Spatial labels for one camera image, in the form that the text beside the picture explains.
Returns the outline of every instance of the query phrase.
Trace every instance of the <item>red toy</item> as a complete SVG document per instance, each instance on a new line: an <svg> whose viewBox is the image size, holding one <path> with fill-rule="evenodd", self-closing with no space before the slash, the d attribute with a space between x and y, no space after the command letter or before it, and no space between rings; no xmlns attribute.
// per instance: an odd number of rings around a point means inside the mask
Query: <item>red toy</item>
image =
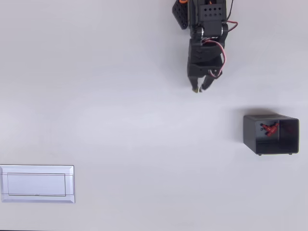
<svg viewBox="0 0 308 231"><path fill-rule="evenodd" d="M261 124L261 126L264 128L264 130L267 131L267 133L266 133L267 136L272 136L273 134L275 134L277 132L279 123L275 123L272 126L267 126L265 124Z"/></svg>

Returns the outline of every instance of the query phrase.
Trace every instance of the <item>cable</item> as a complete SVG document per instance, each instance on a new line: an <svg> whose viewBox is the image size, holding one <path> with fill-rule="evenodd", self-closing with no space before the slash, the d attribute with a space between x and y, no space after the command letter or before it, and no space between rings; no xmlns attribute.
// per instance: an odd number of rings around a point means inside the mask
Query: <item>cable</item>
<svg viewBox="0 0 308 231"><path fill-rule="evenodd" d="M221 66L221 68L220 68L220 70L219 70L219 72L218 72L218 75L214 75L213 72L212 72L212 70L209 70L209 73L210 73L210 75L211 75L212 77L218 78L218 77L220 76L221 72L222 72L223 66L226 64L226 61L227 61L227 57L226 57L225 50L223 49L222 45L221 45L219 42L210 40L210 38L209 38L209 39L208 39L208 38L204 39L204 40L203 40L203 43L204 43L204 44L206 44L206 43L215 43L215 44L218 45L218 46L220 47L220 49L221 49L221 52L222 52L222 56L223 56L223 60L224 60L224 61L223 61L223 64L222 64L222 66Z"/></svg>
<svg viewBox="0 0 308 231"><path fill-rule="evenodd" d="M232 27L230 30L228 30L228 32L233 31L233 30L239 25L239 23L236 22L236 21L227 21L227 23L233 23L233 24L235 24L235 26Z"/></svg>
<svg viewBox="0 0 308 231"><path fill-rule="evenodd" d="M233 6L233 0L232 0L232 3L231 3L231 7L230 7L230 12L229 12L229 15L228 15L228 17L227 17L227 20L226 20L226 21L228 21L228 20L229 20L229 18L230 18L230 16L231 16L232 6Z"/></svg>

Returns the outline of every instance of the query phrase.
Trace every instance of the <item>black plastic bracket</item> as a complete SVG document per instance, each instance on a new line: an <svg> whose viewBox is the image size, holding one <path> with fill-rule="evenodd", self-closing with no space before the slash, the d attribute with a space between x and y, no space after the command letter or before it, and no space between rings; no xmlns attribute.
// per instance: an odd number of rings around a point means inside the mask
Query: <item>black plastic bracket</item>
<svg viewBox="0 0 308 231"><path fill-rule="evenodd" d="M188 27L188 10L187 3L180 3L179 0L176 0L175 4L172 7L172 13L176 18L178 24L182 30L185 30Z"/></svg>

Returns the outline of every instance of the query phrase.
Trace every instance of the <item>open box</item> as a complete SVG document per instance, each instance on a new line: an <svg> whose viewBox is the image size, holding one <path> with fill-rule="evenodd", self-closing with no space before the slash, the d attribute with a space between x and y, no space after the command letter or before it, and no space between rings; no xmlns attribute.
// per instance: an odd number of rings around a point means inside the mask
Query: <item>open box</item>
<svg viewBox="0 0 308 231"><path fill-rule="evenodd" d="M277 124L277 131L268 136L263 124ZM299 120L284 115L245 115L244 144L258 155L298 153Z"/></svg>

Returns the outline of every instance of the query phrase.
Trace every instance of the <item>white table surface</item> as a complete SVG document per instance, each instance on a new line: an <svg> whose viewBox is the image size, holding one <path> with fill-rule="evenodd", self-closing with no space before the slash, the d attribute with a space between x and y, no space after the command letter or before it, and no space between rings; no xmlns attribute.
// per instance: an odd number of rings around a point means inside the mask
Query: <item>white table surface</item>
<svg viewBox="0 0 308 231"><path fill-rule="evenodd" d="M308 229L308 2L235 0L202 94L173 4L0 1L0 164L76 176L74 205L0 203L1 230ZM242 143L243 115L268 111L300 119L299 154Z"/></svg>

